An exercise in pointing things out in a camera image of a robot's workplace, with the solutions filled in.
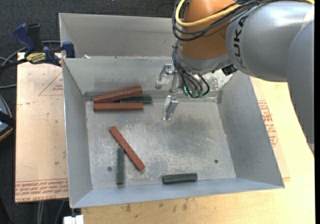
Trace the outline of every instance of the red stick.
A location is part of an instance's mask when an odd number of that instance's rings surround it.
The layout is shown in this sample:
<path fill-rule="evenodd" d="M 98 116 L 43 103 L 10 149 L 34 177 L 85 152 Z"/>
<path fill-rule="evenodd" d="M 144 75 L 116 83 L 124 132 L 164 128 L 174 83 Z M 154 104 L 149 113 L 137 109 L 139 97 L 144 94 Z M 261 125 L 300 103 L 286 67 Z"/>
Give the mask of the red stick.
<path fill-rule="evenodd" d="M 143 170 L 145 168 L 145 165 L 143 164 L 141 159 L 137 156 L 137 154 L 134 152 L 134 150 L 131 148 L 129 143 L 122 136 L 122 134 L 117 129 L 117 127 L 115 126 L 110 127 L 109 132 L 112 134 L 115 140 L 124 148 L 124 151 L 127 153 L 128 157 L 134 163 L 135 167 L 139 171 Z"/>

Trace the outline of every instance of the dark green block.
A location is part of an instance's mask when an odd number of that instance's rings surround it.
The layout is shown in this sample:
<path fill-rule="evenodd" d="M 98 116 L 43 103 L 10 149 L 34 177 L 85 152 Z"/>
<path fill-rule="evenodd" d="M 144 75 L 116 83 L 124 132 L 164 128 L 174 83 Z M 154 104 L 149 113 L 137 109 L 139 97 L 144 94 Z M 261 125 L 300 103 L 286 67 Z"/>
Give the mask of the dark green block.
<path fill-rule="evenodd" d="M 164 175 L 162 177 L 164 184 L 176 182 L 191 182 L 196 181 L 197 179 L 197 173 Z"/>
<path fill-rule="evenodd" d="M 116 184 L 122 185 L 125 182 L 125 150 L 118 148 L 116 155 Z"/>
<path fill-rule="evenodd" d="M 126 99 L 120 100 L 120 102 L 141 102 L 143 104 L 149 104 L 152 103 L 152 97 L 151 96 L 135 96 L 130 97 Z"/>

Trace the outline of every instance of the red wooden block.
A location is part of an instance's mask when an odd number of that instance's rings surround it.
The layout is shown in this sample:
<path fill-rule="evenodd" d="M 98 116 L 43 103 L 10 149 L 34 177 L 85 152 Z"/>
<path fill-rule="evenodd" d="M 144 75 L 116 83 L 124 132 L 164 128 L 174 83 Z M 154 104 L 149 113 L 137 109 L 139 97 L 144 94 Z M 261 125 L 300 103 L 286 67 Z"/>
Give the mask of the red wooden block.
<path fill-rule="evenodd" d="M 134 150 L 131 148 L 129 143 L 122 136 L 122 134 L 117 129 L 117 127 L 115 126 L 110 127 L 109 132 L 112 134 L 115 140 L 124 148 L 124 151 L 127 153 L 128 157 L 134 163 L 135 167 L 139 171 L 142 171 L 145 168 L 145 165 L 143 164 L 141 159 L 137 156 L 137 154 L 134 152 Z"/>
<path fill-rule="evenodd" d="M 126 99 L 129 97 L 142 95 L 143 91 L 141 87 L 131 88 L 119 92 L 114 92 L 110 94 L 97 95 L 92 99 L 94 103 L 106 103 L 106 102 L 114 102 L 122 99 Z"/>
<path fill-rule="evenodd" d="M 93 111 L 128 111 L 143 110 L 144 105 L 141 102 L 136 103 L 94 103 Z"/>

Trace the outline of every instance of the gray floor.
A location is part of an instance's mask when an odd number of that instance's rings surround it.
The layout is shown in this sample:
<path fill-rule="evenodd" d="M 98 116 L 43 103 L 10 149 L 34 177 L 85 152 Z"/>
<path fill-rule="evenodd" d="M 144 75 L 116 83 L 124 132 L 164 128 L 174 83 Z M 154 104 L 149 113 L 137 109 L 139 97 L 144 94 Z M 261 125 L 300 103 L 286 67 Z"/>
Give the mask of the gray floor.
<path fill-rule="evenodd" d="M 175 0 L 0 0 L 0 57 L 8 57 L 21 48 L 13 30 L 21 23 L 40 23 L 43 40 L 59 40 L 58 14 L 90 13 L 129 16 L 171 17 Z M 0 74 L 0 87 L 16 83 L 15 67 Z M 16 88 L 0 89 L 13 116 L 16 115 Z M 0 197 L 6 211 L 16 224 L 37 223 L 38 204 L 14 203 L 15 133 L 0 142 Z M 68 204 L 47 201 L 43 208 L 43 223 L 55 222 L 60 207 L 61 216 L 70 215 Z"/>

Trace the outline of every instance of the yellow cable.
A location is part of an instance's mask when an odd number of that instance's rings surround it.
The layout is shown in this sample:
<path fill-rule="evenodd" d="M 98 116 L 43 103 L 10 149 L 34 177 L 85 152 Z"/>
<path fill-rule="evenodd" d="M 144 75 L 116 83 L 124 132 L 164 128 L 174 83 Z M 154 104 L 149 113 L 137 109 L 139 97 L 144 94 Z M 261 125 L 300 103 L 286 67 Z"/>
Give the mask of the yellow cable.
<path fill-rule="evenodd" d="M 182 22 L 180 21 L 180 18 L 179 18 L 179 13 L 180 13 L 180 9 L 183 5 L 183 3 L 185 2 L 186 0 L 181 0 L 177 6 L 177 10 L 175 12 L 175 20 L 177 22 L 177 24 L 179 24 L 180 26 L 182 27 L 192 27 L 192 26 L 196 26 L 196 25 L 199 25 L 199 24 L 202 24 L 202 23 L 205 23 L 205 22 L 208 22 L 210 20 L 213 20 L 213 19 L 218 19 L 222 16 L 225 16 L 227 15 L 228 13 L 230 13 L 232 10 L 236 9 L 238 6 L 232 6 L 232 7 L 229 7 L 228 9 L 224 10 L 224 11 L 221 11 L 221 12 L 218 12 L 218 13 L 215 13 L 211 16 L 208 16 L 206 18 L 203 18 L 203 19 L 200 19 L 200 20 L 197 20 L 197 21 L 194 21 L 194 22 Z M 311 4 L 314 4 L 314 0 L 304 0 L 308 3 L 311 3 Z"/>

